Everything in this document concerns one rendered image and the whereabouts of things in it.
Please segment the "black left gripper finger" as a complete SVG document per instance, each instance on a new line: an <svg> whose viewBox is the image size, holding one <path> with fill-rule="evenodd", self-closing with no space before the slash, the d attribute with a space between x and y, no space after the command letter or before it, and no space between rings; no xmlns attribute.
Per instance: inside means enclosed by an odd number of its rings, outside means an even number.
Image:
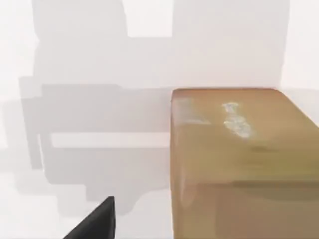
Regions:
<svg viewBox="0 0 319 239"><path fill-rule="evenodd" d="M115 198L107 197L63 239L115 239Z"/></svg>

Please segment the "brown rounded block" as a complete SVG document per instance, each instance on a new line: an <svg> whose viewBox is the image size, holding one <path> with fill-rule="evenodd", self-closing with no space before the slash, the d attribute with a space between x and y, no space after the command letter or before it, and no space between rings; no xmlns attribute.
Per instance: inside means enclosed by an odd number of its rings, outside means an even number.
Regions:
<svg viewBox="0 0 319 239"><path fill-rule="evenodd" d="M319 127L268 88L171 97L174 239L319 239Z"/></svg>

